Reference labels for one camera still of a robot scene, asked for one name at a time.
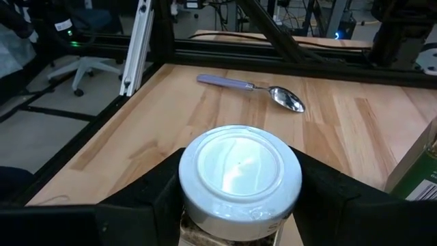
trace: chair wheel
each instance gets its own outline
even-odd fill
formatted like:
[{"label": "chair wheel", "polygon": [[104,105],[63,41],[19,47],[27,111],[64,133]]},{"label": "chair wheel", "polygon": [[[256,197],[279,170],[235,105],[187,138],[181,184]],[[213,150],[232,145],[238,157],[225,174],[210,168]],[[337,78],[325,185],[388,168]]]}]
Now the chair wheel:
[{"label": "chair wheel", "polygon": [[84,94],[83,90],[81,90],[81,89],[77,89],[77,90],[74,91],[74,95],[75,96],[79,96],[80,97],[80,96],[83,96],[83,94]]}]

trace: metal spoon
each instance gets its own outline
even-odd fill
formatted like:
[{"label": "metal spoon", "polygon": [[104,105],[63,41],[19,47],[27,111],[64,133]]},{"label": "metal spoon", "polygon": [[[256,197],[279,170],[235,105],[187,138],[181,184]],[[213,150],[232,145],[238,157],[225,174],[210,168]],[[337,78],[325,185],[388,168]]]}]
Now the metal spoon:
[{"label": "metal spoon", "polygon": [[246,81],[227,79],[209,74],[199,74],[197,76],[197,81],[202,83],[209,83],[212,85],[221,85],[225,87],[232,87],[249,91],[253,91],[255,89],[266,90],[275,102],[286,107],[287,109],[299,113],[303,113],[305,111],[305,105],[299,99],[299,97],[297,97],[293,92],[279,86],[270,86],[269,88],[263,88]]}]

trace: green box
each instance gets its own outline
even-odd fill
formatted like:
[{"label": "green box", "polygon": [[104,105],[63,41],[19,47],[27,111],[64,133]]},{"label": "green box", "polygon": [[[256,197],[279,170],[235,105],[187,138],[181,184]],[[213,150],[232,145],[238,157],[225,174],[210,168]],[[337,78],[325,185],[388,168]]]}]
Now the green box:
[{"label": "green box", "polygon": [[437,118],[387,179],[387,193],[406,200],[437,200]]}]

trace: spoon handle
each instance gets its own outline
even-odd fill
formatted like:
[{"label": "spoon handle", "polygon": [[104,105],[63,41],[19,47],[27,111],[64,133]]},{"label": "spoon handle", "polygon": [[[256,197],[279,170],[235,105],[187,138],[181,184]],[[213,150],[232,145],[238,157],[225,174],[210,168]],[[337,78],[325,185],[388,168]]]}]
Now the spoon handle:
[{"label": "spoon handle", "polygon": [[255,85],[246,81],[239,81],[236,79],[227,79],[209,74],[197,75],[197,81],[202,83],[209,83],[211,85],[221,85],[225,87],[232,87],[242,90],[253,90]]}]

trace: jar lid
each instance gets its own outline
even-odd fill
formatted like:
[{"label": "jar lid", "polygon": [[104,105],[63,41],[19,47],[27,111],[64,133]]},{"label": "jar lid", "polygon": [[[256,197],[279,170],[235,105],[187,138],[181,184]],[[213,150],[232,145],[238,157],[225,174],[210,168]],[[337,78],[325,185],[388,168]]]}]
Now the jar lid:
[{"label": "jar lid", "polygon": [[179,173],[193,204],[235,221],[285,213],[302,183],[292,150],[274,135],[250,126],[222,126],[200,135],[185,149]]}]

